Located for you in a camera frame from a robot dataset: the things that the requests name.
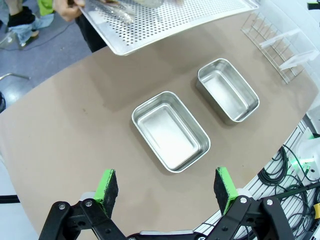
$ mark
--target brown tabletop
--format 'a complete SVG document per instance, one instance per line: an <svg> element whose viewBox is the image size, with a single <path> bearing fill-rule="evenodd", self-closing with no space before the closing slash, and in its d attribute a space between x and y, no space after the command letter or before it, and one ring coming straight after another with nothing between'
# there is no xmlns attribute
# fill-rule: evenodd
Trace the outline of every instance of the brown tabletop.
<svg viewBox="0 0 320 240"><path fill-rule="evenodd" d="M19 199L40 233L51 205L75 204L116 169L112 219L129 235L193 229L218 204L215 168L243 187L270 160L317 94L306 75L286 85L240 31L247 15L195 27L129 56L104 48L57 73L0 115L0 151ZM197 71L229 60L260 98L244 122L225 125L196 90ZM168 172L132 123L136 106L172 91L211 140L182 173Z"/></svg>

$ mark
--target bolt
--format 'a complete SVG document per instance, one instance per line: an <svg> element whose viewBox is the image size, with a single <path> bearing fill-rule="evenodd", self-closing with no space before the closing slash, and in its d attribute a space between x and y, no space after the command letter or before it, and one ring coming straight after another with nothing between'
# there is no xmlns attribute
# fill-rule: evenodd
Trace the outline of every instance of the bolt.
<svg viewBox="0 0 320 240"><path fill-rule="evenodd" d="M86 205L87 207L91 207L91 206L92 206L92 201L91 201L91 200L86 201L86 202L85 202L85 205Z"/></svg>
<svg viewBox="0 0 320 240"><path fill-rule="evenodd" d="M247 202L247 199L245 197L240 198L240 202L242 204L245 204Z"/></svg>
<svg viewBox="0 0 320 240"><path fill-rule="evenodd" d="M60 210L63 210L63 209L65 209L66 208L66 205L64 204L64 203L61 203L60 205L59 205L59 209Z"/></svg>
<svg viewBox="0 0 320 240"><path fill-rule="evenodd" d="M274 203L274 202L273 202L271 199L268 199L268 200L266 201L266 204L269 205L269 206L271 206L273 203Z"/></svg>

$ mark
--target yellow tape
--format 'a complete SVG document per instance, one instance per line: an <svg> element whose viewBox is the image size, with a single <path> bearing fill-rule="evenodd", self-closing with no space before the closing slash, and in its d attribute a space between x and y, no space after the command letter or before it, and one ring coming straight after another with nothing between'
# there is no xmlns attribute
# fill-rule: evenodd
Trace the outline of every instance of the yellow tape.
<svg viewBox="0 0 320 240"><path fill-rule="evenodd" d="M314 219L320 219L320 203L317 203L313 205L314 210L315 210L315 216Z"/></svg>

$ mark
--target stainless steel tray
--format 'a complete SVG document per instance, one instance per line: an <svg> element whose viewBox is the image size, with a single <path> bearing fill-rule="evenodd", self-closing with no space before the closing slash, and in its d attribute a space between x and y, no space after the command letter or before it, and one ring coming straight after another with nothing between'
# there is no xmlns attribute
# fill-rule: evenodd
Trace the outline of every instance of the stainless steel tray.
<svg viewBox="0 0 320 240"><path fill-rule="evenodd" d="M99 0L86 0L82 12L109 48L128 55L151 43L192 27L257 9L250 0L166 0L159 8L148 8L133 0L121 0L135 12L134 22L123 23L110 15Z"/></svg>
<svg viewBox="0 0 320 240"><path fill-rule="evenodd" d="M173 92L164 91L138 106L132 121L172 173L180 173L210 148L210 139Z"/></svg>
<svg viewBox="0 0 320 240"><path fill-rule="evenodd" d="M246 80L223 58L198 71L196 87L226 124L244 121L260 104Z"/></svg>

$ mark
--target rectangular metal pan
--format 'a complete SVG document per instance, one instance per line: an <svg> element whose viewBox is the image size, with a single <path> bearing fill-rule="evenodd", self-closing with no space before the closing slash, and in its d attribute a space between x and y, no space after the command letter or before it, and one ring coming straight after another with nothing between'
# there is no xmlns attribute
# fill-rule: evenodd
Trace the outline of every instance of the rectangular metal pan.
<svg viewBox="0 0 320 240"><path fill-rule="evenodd" d="M244 121L260 104L257 94L246 80L223 58L198 71L196 87L228 125Z"/></svg>
<svg viewBox="0 0 320 240"><path fill-rule="evenodd" d="M138 106L132 121L164 167L180 173L210 148L210 139L173 92L164 91Z"/></svg>

